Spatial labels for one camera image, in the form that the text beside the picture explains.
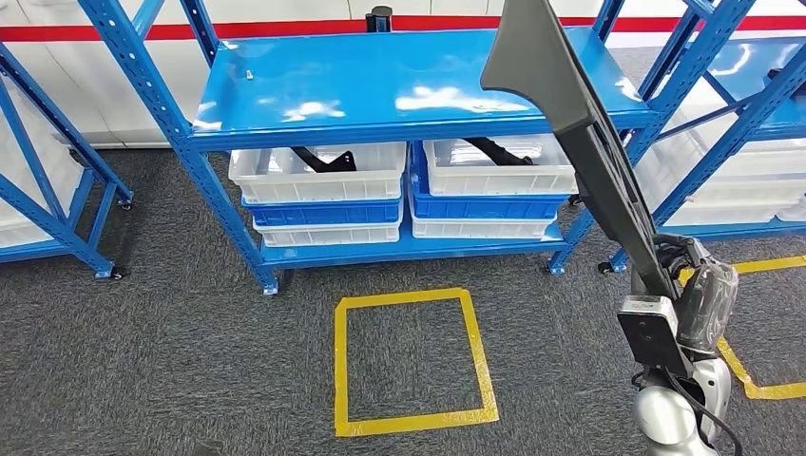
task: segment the gray carpet floor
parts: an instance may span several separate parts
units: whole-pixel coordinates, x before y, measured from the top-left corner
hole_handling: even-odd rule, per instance
[[[384,263],[299,271],[267,298],[172,154],[105,157],[136,192],[101,243],[128,277],[95,281],[70,257],[0,266],[0,455],[644,454],[615,318],[626,276],[596,273],[601,233],[563,276],[539,255]],[[709,248],[787,257],[806,238]],[[742,278],[727,337],[761,385],[806,381],[804,284],[806,268]],[[336,438],[335,305],[445,287],[471,293],[500,420]],[[348,378],[352,420],[481,402],[454,301],[349,311]],[[806,399],[734,386],[728,421],[746,454],[802,455],[804,415]]]

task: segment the yellow floor marking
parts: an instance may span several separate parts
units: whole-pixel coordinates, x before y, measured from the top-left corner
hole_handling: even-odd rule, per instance
[[[774,271],[776,269],[800,268],[806,266],[806,256],[790,256],[786,258],[763,259],[761,261],[748,261],[734,265],[739,274],[760,273],[763,271]],[[692,270],[686,269],[681,272],[680,281],[684,285],[691,278]],[[770,387],[757,386],[747,370],[742,366],[736,353],[731,349],[728,341],[721,337],[717,347],[722,353],[722,357],[730,367],[733,374],[744,385],[744,393],[750,399],[796,399],[806,397],[806,383],[789,383],[784,385],[773,385]]]
[[[483,407],[473,410],[431,413],[427,415],[349,421],[347,418],[347,310],[442,299],[459,299],[459,304],[462,307],[462,315],[465,318],[465,328],[468,331],[470,352],[472,353],[473,364],[476,369],[479,389],[481,390]],[[359,435],[387,434],[410,430],[451,428],[498,421],[498,406],[495,403],[495,394],[492,392],[492,382],[489,378],[487,358],[484,355],[484,346],[481,343],[481,334],[479,333],[478,323],[476,322],[470,292],[467,290],[448,288],[422,292],[345,297],[341,299],[336,306],[334,335],[336,349],[334,382],[336,384],[336,436],[356,437]]]

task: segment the shelving unit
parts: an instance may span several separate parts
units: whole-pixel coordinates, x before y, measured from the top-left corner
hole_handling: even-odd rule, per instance
[[[136,25],[117,0],[79,3],[268,295],[278,291],[274,270],[386,260],[555,252],[551,270],[561,272],[586,231],[577,226],[570,239],[564,239],[554,224],[537,242],[420,239],[412,237],[411,224],[404,218],[398,242],[367,245],[361,253],[349,246],[258,247],[210,168],[208,153],[548,132],[545,116],[530,103],[481,89],[479,75],[494,31],[219,41],[202,2],[184,0],[189,23],[211,66],[197,120],[189,123],[143,44],[163,2],[145,1]],[[713,57],[753,1],[722,2],[716,8],[702,0],[686,3],[692,7],[675,35],[687,38],[701,17],[711,19],[692,49],[708,50]],[[568,28],[567,34],[616,127],[633,131],[648,145],[667,120],[663,117],[667,109],[657,106],[684,96],[696,79],[691,76],[699,77],[710,60],[683,56],[672,74],[674,84],[666,85],[662,100],[653,101],[655,106],[648,104],[639,93],[654,92],[656,80],[676,62],[681,47],[664,50],[650,83],[644,81],[637,93],[604,45],[621,5],[605,1],[596,27]]]
[[[793,97],[806,84],[804,44],[806,39],[802,37],[767,38],[730,41],[722,48],[709,67],[705,81],[727,104],[720,112],[735,111],[738,118],[655,211],[653,217],[658,226],[666,223],[685,198],[696,192],[746,143],[806,138],[806,98]],[[767,75],[772,68],[781,68],[773,79]],[[714,113],[707,114],[677,130],[703,124],[714,117]],[[703,240],[765,238],[804,234],[806,220],[773,218],[767,223],[670,226],[664,231]],[[611,268],[623,270],[626,260],[624,251],[619,251],[610,259]]]
[[[640,130],[622,131],[622,139],[627,141],[624,149],[630,164],[635,166],[658,139],[683,98],[705,74],[754,3],[755,0],[720,1],[714,6],[708,0],[685,1],[688,9],[638,89],[641,99],[656,113],[655,121]],[[597,20],[597,24],[604,25],[600,35],[603,39],[606,32],[612,29],[612,11],[617,13],[623,4],[624,0],[604,1],[602,12],[610,12],[605,14],[604,19]],[[700,24],[696,38],[691,40]],[[568,248],[555,253],[548,263],[553,274],[563,272],[563,265],[594,223],[593,216],[585,209],[577,216],[566,234]],[[622,262],[614,262],[613,268],[618,271],[623,270],[624,266]]]
[[[123,276],[121,270],[116,269],[114,263],[99,254],[96,248],[112,202],[117,199],[118,205],[124,209],[130,208],[131,191],[112,172],[98,153],[86,143],[75,127],[67,120],[64,113],[59,110],[2,43],[0,43],[0,70],[2,70],[4,76],[8,77],[5,81],[0,79],[0,107],[3,109],[3,114],[14,139],[19,144],[30,173],[36,180],[36,186],[44,197],[47,208],[37,203],[25,189],[15,185],[12,181],[12,176],[3,176],[2,174],[0,174],[0,199],[28,218],[36,227],[50,237],[50,239],[46,240],[0,248],[0,263],[74,255],[91,267],[98,278],[121,278]],[[18,112],[18,106],[14,105],[6,87],[6,81],[8,80],[11,80],[28,97],[39,112],[62,134],[83,162],[84,170],[81,171],[71,202],[67,204],[68,210],[64,210],[63,204],[57,198],[54,185],[48,178],[48,173],[34,148],[35,141],[31,139],[26,131],[26,126],[23,124]],[[79,217],[85,211],[87,196],[95,182],[99,182],[104,187],[104,195],[96,210],[89,235],[86,239],[83,239],[75,233],[75,228]]]

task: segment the plastic wrap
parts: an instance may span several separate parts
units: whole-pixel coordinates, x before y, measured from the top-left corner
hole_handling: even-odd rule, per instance
[[[739,273],[730,264],[709,260],[691,276],[675,303],[678,342],[700,353],[714,353],[736,303]]]

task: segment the red stripe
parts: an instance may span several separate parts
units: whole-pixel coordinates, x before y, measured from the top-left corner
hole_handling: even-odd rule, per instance
[[[497,16],[395,16],[398,30],[492,29],[498,27]],[[592,17],[564,17],[567,26],[589,26]],[[622,17],[615,31],[668,32],[678,22],[676,17]],[[221,39],[252,38],[256,36],[317,35],[350,33],[364,30],[361,19],[296,22],[233,22],[216,24]],[[806,16],[748,16],[740,30],[806,29]],[[149,40],[192,40],[187,24],[157,24],[148,33]],[[59,42],[99,41],[92,26],[20,26],[0,27],[0,41]]]

